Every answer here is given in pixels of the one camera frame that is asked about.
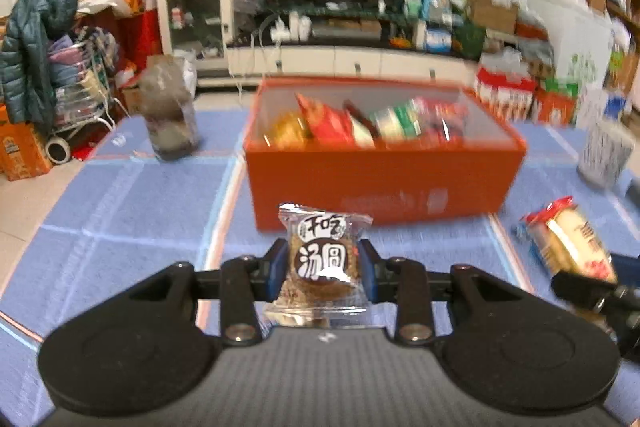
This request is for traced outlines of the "clear brown pastry packet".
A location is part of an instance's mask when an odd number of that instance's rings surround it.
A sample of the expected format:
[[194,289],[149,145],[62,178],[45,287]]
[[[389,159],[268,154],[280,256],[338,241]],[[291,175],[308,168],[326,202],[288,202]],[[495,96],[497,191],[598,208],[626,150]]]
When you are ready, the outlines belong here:
[[279,207],[279,218],[288,233],[288,274],[278,298],[264,306],[268,324],[337,329],[366,323],[358,241],[373,219],[292,202]]

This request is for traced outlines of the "red yellow biscuit packet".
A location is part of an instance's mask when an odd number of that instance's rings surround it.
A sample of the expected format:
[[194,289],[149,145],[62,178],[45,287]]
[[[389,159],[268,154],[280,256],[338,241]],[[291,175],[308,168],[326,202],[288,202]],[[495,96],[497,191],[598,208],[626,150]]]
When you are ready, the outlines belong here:
[[573,273],[617,283],[612,256],[572,196],[521,217],[518,234],[533,242],[549,274]]

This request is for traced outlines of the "orange cardboard box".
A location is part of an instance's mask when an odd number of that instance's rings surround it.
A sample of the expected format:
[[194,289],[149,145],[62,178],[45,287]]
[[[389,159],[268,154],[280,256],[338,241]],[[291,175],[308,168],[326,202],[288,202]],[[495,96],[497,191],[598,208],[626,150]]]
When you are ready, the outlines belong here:
[[[356,144],[306,143],[281,148],[264,136],[296,98],[364,113],[423,96],[468,111],[462,138]],[[248,183],[258,229],[280,229],[284,202],[365,213],[378,225],[496,213],[523,164],[525,139],[489,112],[474,92],[455,84],[362,78],[280,77],[264,81],[244,140]]]

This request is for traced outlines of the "blue plaid table mat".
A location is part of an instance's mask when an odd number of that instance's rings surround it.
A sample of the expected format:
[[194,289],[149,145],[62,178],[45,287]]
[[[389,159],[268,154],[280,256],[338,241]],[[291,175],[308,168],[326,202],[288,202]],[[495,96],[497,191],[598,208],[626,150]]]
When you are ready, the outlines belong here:
[[[50,410],[37,372],[43,337],[133,283],[177,261],[208,270],[259,255],[272,243],[255,225],[241,141],[248,115],[198,115],[201,153],[165,164],[155,159],[140,118],[107,136],[43,220],[1,295],[1,410],[17,426]],[[639,254],[639,213],[623,187],[592,191],[576,172],[585,132],[520,124],[528,151],[502,209],[417,225],[377,225],[369,239],[385,256],[433,270],[458,262],[550,296],[544,266],[514,234],[521,217],[573,197],[613,253]]]

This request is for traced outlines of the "white patterned cup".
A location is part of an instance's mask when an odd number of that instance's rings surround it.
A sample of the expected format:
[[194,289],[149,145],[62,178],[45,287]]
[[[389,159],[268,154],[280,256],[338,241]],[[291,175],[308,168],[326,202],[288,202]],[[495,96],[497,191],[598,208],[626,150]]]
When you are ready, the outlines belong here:
[[634,135],[619,121],[601,118],[588,131],[577,164],[577,172],[600,190],[613,187],[631,158]]

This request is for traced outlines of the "clear plastic jar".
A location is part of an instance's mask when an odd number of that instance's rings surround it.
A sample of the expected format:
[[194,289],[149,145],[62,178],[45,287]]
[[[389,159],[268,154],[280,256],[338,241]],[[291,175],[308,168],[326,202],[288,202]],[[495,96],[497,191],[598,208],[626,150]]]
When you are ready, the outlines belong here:
[[189,156],[200,145],[194,109],[196,80],[190,62],[171,55],[149,57],[139,78],[140,114],[154,154],[163,161]]

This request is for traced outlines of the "orange green gift box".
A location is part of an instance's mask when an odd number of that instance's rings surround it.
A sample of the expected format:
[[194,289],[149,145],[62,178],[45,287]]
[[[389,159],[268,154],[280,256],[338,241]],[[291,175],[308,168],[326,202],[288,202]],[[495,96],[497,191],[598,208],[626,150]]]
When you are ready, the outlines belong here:
[[575,81],[541,80],[534,93],[530,119],[535,124],[568,126],[574,116],[579,83]]

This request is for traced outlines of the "white tv stand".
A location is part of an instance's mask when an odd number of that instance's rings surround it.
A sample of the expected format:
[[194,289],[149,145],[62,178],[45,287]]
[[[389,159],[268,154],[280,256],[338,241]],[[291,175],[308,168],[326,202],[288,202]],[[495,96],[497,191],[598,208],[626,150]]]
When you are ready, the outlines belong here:
[[363,12],[273,8],[227,43],[228,69],[267,76],[358,77],[457,83],[470,87],[478,64],[423,49],[425,24]]

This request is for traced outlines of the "red white gift box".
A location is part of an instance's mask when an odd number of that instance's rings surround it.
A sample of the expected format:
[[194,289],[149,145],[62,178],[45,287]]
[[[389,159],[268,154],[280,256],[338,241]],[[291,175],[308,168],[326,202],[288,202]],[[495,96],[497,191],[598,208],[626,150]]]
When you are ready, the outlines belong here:
[[526,120],[534,101],[537,83],[514,72],[478,69],[474,89],[477,98],[496,116],[510,121]]

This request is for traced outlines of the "orange carton on floor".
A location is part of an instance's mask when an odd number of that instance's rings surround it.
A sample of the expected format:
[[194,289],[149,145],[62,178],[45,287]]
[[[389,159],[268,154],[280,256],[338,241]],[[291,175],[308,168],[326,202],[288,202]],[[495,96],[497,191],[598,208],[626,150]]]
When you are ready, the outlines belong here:
[[33,124],[12,124],[4,104],[0,108],[0,164],[9,181],[43,176],[52,168],[40,133]]

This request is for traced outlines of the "white glass door cabinet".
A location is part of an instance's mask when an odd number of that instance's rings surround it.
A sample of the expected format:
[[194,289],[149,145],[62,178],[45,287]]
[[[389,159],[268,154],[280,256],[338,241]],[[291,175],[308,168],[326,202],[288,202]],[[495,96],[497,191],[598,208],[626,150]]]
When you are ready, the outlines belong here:
[[235,37],[233,0],[156,0],[163,54],[195,56],[198,75],[227,72]]

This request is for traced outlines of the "white small fridge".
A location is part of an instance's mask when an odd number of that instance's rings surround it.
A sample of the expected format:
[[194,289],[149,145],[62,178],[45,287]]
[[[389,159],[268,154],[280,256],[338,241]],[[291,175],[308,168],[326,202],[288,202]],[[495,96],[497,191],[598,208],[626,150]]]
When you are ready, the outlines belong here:
[[583,1],[527,0],[527,7],[548,32],[555,78],[602,87],[613,47],[611,20]]

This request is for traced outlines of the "brown cardboard box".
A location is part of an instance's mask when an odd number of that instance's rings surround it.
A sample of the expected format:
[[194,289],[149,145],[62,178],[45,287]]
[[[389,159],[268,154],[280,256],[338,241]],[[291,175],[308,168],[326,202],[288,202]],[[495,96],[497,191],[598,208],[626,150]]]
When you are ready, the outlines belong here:
[[466,0],[466,12],[474,25],[508,35],[515,32],[519,8],[513,1]]

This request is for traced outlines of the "dark green puffer jacket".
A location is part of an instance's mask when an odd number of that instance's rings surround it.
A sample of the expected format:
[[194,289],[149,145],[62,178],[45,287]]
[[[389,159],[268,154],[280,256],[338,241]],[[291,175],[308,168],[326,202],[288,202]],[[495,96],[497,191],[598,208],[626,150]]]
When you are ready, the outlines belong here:
[[1,86],[12,124],[53,128],[48,49],[74,26],[78,0],[17,0],[1,45]]

